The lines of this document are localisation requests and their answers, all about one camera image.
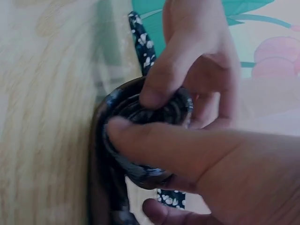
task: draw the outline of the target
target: pink flower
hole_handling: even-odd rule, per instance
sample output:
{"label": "pink flower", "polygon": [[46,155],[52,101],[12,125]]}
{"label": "pink flower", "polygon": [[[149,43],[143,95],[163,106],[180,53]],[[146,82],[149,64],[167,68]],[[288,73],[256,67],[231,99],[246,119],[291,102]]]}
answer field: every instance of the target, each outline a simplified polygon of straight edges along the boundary
{"label": "pink flower", "polygon": [[272,37],[254,53],[253,77],[295,76],[300,72],[300,41],[292,37]]}

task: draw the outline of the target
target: finger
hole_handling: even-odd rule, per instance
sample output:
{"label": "finger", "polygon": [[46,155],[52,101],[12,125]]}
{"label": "finger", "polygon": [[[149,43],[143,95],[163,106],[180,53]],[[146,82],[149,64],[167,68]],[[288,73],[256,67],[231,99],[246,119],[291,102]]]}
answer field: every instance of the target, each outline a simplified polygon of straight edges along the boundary
{"label": "finger", "polygon": [[237,88],[221,92],[218,117],[205,129],[229,128],[234,125],[237,112]]}
{"label": "finger", "polygon": [[211,215],[166,207],[154,199],[147,199],[142,208],[154,225],[222,225]]}
{"label": "finger", "polygon": [[147,75],[140,95],[143,106],[158,109],[169,100],[183,84],[195,60],[203,54],[200,45],[198,37],[188,30],[173,34]]}
{"label": "finger", "polygon": [[218,98],[215,93],[202,94],[194,104],[190,128],[203,128],[212,119]]}
{"label": "finger", "polygon": [[164,7],[163,7],[163,31],[164,31],[164,37],[165,37],[165,43],[168,44],[173,33],[173,25],[171,23],[171,4],[172,0],[166,0]]}
{"label": "finger", "polygon": [[166,184],[158,186],[157,188],[163,190],[177,190],[197,194],[197,186],[195,183],[190,182],[188,179],[177,175],[173,175]]}
{"label": "finger", "polygon": [[108,135],[130,161],[171,171],[191,182],[243,140],[240,132],[201,132],[163,123],[134,125],[120,117],[109,121]]}

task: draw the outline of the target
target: coiled fabric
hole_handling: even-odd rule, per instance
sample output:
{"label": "coiled fabric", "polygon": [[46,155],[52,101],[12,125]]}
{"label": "coiled fabric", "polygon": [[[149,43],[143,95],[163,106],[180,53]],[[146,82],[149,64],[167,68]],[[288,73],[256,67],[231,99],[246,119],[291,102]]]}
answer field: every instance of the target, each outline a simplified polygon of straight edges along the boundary
{"label": "coiled fabric", "polygon": [[113,116],[124,117],[136,124],[147,124],[163,122],[174,125],[189,125],[189,117],[193,110],[192,99],[185,88],[180,88],[170,101],[161,109],[152,111],[142,107],[139,103],[139,95],[145,78],[139,78],[133,82],[115,89],[105,99],[106,117],[101,132],[97,139],[103,142],[108,154],[114,158],[125,174],[138,186],[144,186],[150,177],[159,177],[164,170],[152,168],[148,165],[137,165],[129,162],[124,156],[118,153],[109,140],[106,132],[106,124]]}

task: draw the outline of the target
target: painted wall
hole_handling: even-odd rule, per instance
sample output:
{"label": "painted wall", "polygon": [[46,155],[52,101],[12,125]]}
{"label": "painted wall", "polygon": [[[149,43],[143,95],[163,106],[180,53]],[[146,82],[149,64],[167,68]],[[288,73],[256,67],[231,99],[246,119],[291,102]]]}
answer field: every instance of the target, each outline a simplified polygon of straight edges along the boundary
{"label": "painted wall", "polygon": [[[159,55],[165,47],[165,0],[132,0]],[[299,0],[222,0],[244,78],[296,76],[300,72]]]}

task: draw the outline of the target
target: teal leaf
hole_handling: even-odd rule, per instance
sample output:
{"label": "teal leaf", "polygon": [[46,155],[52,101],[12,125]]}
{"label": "teal leaf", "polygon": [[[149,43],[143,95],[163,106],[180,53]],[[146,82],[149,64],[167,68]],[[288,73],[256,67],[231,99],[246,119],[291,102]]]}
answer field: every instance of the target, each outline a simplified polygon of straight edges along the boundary
{"label": "teal leaf", "polygon": [[264,7],[275,0],[222,0],[225,15],[239,15]]}
{"label": "teal leaf", "polygon": [[162,9],[164,3],[165,0],[132,0],[133,10],[140,15]]}
{"label": "teal leaf", "polygon": [[229,25],[229,26],[234,26],[234,25],[238,25],[238,24],[243,24],[243,22],[236,21],[236,20],[230,19],[230,18],[228,18],[228,17],[227,17],[227,22],[228,22],[228,25]]}

